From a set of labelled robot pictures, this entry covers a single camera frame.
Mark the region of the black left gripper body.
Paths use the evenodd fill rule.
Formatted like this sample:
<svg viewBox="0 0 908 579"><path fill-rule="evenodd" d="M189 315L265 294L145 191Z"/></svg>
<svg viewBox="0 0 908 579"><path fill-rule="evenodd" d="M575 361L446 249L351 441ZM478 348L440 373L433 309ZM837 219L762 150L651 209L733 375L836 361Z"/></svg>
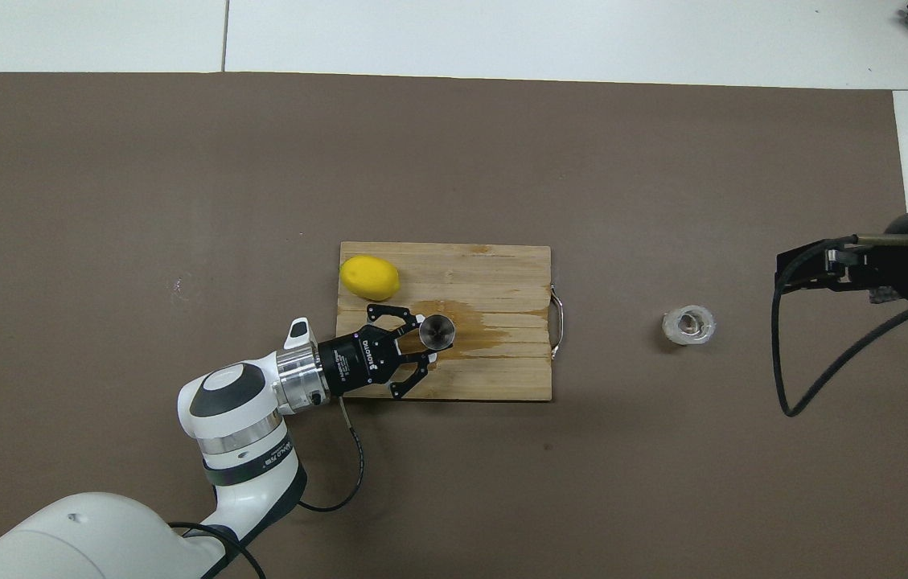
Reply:
<svg viewBox="0 0 908 579"><path fill-rule="evenodd" d="M330 396L344 396L368 385L387 384L400 366L400 335L366 325L357 332L317 344L324 384Z"/></svg>

